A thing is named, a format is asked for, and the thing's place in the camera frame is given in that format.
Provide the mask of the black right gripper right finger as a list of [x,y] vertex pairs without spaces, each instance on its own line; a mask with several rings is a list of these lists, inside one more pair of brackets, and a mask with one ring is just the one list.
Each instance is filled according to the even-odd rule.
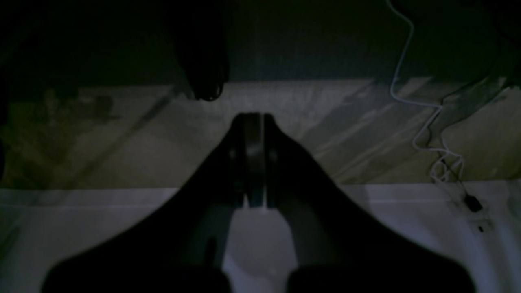
[[474,293],[462,265],[390,229],[350,199],[264,115],[268,206],[290,226],[288,293]]

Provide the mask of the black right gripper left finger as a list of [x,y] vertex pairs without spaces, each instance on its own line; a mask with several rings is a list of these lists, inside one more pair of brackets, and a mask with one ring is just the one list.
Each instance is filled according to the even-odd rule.
[[221,270],[230,222],[262,204],[262,115],[237,115],[165,204],[117,236],[54,265],[43,293],[230,293]]

